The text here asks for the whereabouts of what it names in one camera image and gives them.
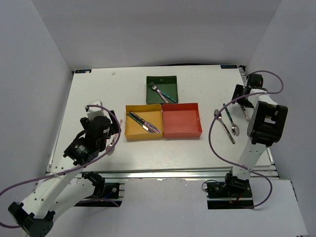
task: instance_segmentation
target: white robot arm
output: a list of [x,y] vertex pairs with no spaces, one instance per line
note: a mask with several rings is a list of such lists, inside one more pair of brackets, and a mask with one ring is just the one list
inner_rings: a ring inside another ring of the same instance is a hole
[[[267,92],[262,85],[263,78],[261,75],[250,74],[246,86],[236,85],[233,99],[256,92]],[[234,165],[231,171],[226,174],[224,183],[208,183],[207,191],[209,198],[212,200],[217,201],[219,198],[236,200],[236,198],[243,197],[248,201],[239,202],[240,206],[253,206],[249,184],[250,171],[254,169],[262,153],[273,143],[280,140],[288,108],[278,105],[268,94],[253,95],[239,99],[237,102],[245,107],[254,108],[247,128],[249,138],[237,162],[237,164],[247,167],[247,169]],[[216,208],[213,209],[238,208],[238,205],[230,205],[230,203],[229,201],[216,203],[213,205]]]
[[[90,104],[102,105],[101,101]],[[99,152],[105,149],[106,140],[119,132],[119,125],[111,123],[102,109],[89,107],[86,112],[88,118],[80,120],[84,130],[77,135],[64,151],[64,157],[52,168],[53,174],[85,165],[97,158]],[[83,170],[84,167],[44,180],[23,201],[10,205],[9,212],[30,237],[46,236],[54,221],[82,199],[88,196],[104,197],[105,181],[95,172],[86,174],[77,184],[64,190]]]

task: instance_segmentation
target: black mounting plate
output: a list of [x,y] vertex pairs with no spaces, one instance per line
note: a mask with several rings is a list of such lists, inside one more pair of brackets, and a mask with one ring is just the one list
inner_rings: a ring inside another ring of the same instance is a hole
[[247,206],[253,206],[251,187],[247,187],[245,191],[241,194],[240,200],[231,203],[231,200],[227,198],[232,198],[234,201],[239,195],[228,195],[223,189],[224,182],[210,182],[207,183],[207,209],[245,209]]
[[[119,188],[120,188],[120,183],[105,183],[104,184],[104,192],[100,197],[104,197],[107,194],[111,193],[110,195],[107,196],[108,199],[112,199],[113,201],[116,202],[117,205],[121,205],[122,201],[121,200],[116,200],[119,199]],[[94,196],[89,196],[86,197],[84,200],[89,200],[89,199],[94,199],[96,197]],[[80,203],[78,202],[75,206],[88,206],[88,207],[116,207],[113,203],[109,201],[94,201],[92,200],[91,202],[83,202]]]

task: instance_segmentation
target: white tabletop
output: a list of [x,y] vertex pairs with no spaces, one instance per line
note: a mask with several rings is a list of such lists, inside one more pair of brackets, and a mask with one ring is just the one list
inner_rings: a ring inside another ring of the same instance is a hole
[[[177,76],[179,103],[198,102],[203,129],[199,139],[126,140],[125,105],[146,104],[146,76]],[[103,106],[115,111],[118,120],[123,119],[122,134],[114,153],[88,166],[85,171],[228,167],[213,154],[207,136],[214,110],[231,100],[236,84],[242,84],[239,70],[221,69],[219,65],[92,69],[88,74],[74,74],[53,166],[82,131],[79,120],[86,117],[84,106],[91,101],[101,100]],[[212,142],[222,157],[236,162],[248,139],[248,123],[238,104],[229,106],[229,111],[240,128],[240,136],[234,137],[236,144],[231,143],[219,122],[214,125]],[[222,116],[229,128],[225,112]],[[262,154],[257,165],[270,165],[267,152]]]

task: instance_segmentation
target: spoon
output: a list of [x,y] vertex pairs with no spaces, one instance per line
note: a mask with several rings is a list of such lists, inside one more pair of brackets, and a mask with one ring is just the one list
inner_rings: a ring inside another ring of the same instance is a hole
[[233,132],[233,135],[235,135],[236,137],[238,137],[238,136],[239,136],[239,127],[233,122],[232,116],[231,116],[231,114],[229,113],[227,107],[225,108],[225,111],[226,111],[226,113],[227,113],[227,116],[228,116],[229,121],[230,121],[231,124],[232,124],[232,132]]
[[[218,110],[214,110],[214,117],[218,114]],[[233,144],[235,144],[235,140],[233,139],[233,137],[231,136],[231,133],[229,132],[228,128],[226,127],[226,125],[224,124],[224,122],[222,121],[222,114],[219,114],[217,117],[217,120],[221,123],[221,125],[223,126],[225,132],[227,133],[229,139],[231,140],[231,142]]]
[[[122,122],[123,122],[123,120],[121,119],[121,120],[119,121],[119,126],[122,125]],[[113,146],[113,144],[114,144],[114,142],[116,141],[117,137],[118,137],[118,133],[114,135],[112,142],[111,142],[109,145],[107,145],[107,147],[105,148],[105,151],[106,151],[106,152],[108,152],[108,151],[110,150],[110,148]],[[108,153],[108,155],[112,154],[113,151],[114,151],[114,149],[115,149],[115,147],[113,147],[113,149]]]

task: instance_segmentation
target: gray wall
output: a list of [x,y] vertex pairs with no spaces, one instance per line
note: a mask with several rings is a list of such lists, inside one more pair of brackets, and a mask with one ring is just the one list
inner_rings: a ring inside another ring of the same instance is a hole
[[32,0],[69,67],[247,64],[280,0]]
[[[283,0],[247,71],[271,70],[284,80],[275,100],[289,108],[284,133],[272,152],[280,174],[293,181],[309,231],[316,237],[315,101],[316,1]],[[264,86],[279,90],[279,82],[265,75]]]
[[[70,89],[71,72],[31,0],[3,0],[0,7],[0,190],[42,176]],[[0,197],[1,221],[35,184]],[[0,227],[0,236],[21,230]]]

